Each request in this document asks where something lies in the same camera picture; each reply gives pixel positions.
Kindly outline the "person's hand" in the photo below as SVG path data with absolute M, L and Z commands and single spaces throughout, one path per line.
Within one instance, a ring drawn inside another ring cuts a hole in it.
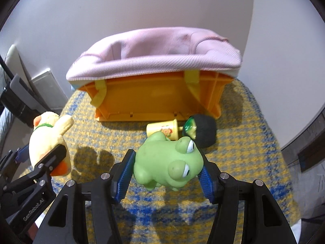
M 33 223 L 32 226 L 30 226 L 30 228 L 28 229 L 28 236 L 31 238 L 32 241 L 35 239 L 38 230 L 39 228 L 35 223 Z

